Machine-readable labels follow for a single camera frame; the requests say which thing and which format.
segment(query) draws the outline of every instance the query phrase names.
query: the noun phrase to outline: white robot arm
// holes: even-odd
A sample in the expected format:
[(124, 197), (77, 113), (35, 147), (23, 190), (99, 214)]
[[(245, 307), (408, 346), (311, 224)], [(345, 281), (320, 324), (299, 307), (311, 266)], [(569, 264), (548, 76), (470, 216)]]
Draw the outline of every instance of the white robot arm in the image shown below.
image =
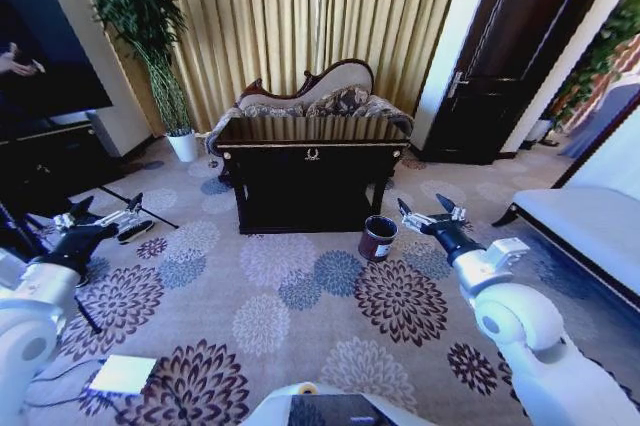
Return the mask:
[(436, 237), (447, 251), (461, 293), (480, 330), (511, 367), (513, 388), (533, 424), (640, 424), (640, 413), (620, 386), (571, 341), (553, 303), (533, 288), (511, 283), (509, 265), (529, 248), (509, 238), (485, 250), (460, 229), (464, 210), (438, 199), (447, 214), (415, 214), (398, 200), (403, 224)]
[[(103, 239), (138, 227), (129, 219), (133, 202), (125, 211), (99, 218), (93, 224), (77, 225), (76, 217), (87, 213), (91, 199), (55, 218), (64, 233), (49, 253), (34, 259), (15, 289), (0, 287), (0, 423), (25, 424), (22, 412), (27, 388), (33, 377), (58, 352), (58, 339), (77, 314), (76, 286), (86, 274), (86, 265)], [(114, 223), (122, 218), (127, 221)]]

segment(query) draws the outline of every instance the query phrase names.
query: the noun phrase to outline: carpet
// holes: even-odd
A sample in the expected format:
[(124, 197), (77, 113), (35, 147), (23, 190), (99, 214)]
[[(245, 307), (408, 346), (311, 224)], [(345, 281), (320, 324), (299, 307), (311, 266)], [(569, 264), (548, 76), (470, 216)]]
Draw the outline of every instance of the carpet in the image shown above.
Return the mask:
[[(637, 400), (638, 315), (526, 223), (490, 226), (515, 191), (560, 176), (569, 163), (555, 152), (536, 146), (491, 166), (425, 164), (407, 153), (383, 213), (399, 219), (396, 197), (440, 211), (440, 192), (467, 207), (474, 239), (520, 237), (532, 250), (517, 280), (551, 298), (575, 343)], [(157, 141), (110, 185), (143, 191), (146, 208), (180, 228), (158, 223), (132, 244), (100, 245), (78, 297), (104, 331), (92, 335), (73, 319), (42, 373), (112, 353), (158, 358), (145, 394), (86, 396), (99, 366), (90, 362), (31, 386), (34, 403), (84, 399), (31, 409), (30, 424), (235, 424), (273, 389), (306, 380), (375, 393), (443, 425), (529, 424), (508, 365), (476, 329), (432, 239), (402, 229), (388, 260), (367, 264), (359, 233), (241, 236), (233, 191), (208, 160), (180, 163)], [(120, 206), (93, 194), (96, 213)]]

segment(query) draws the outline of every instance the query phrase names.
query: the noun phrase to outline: tv stand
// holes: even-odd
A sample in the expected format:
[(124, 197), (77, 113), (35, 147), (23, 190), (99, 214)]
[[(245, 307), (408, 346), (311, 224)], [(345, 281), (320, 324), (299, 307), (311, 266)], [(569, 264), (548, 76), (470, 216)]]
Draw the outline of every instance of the tv stand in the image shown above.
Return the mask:
[(68, 197), (123, 177), (86, 120), (0, 140), (0, 161), (3, 181), (25, 195)]

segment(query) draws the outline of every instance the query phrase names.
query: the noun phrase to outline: wooden table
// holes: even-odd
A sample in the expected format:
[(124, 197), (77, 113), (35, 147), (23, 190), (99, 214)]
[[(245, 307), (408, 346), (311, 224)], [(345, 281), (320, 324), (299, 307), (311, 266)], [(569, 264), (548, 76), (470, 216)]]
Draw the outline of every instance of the wooden table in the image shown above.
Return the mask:
[(241, 234), (361, 231), (408, 144), (383, 118), (333, 116), (234, 118), (216, 141)]

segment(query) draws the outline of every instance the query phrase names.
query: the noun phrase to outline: bamboo plant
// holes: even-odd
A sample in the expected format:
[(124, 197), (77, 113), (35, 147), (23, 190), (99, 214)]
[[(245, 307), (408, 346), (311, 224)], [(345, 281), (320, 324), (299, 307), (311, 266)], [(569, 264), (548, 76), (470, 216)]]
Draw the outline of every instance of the bamboo plant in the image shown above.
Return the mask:
[(146, 65), (168, 136), (191, 133), (184, 94), (171, 69), (171, 46), (185, 29), (174, 0), (94, 0), (96, 19), (111, 26)]

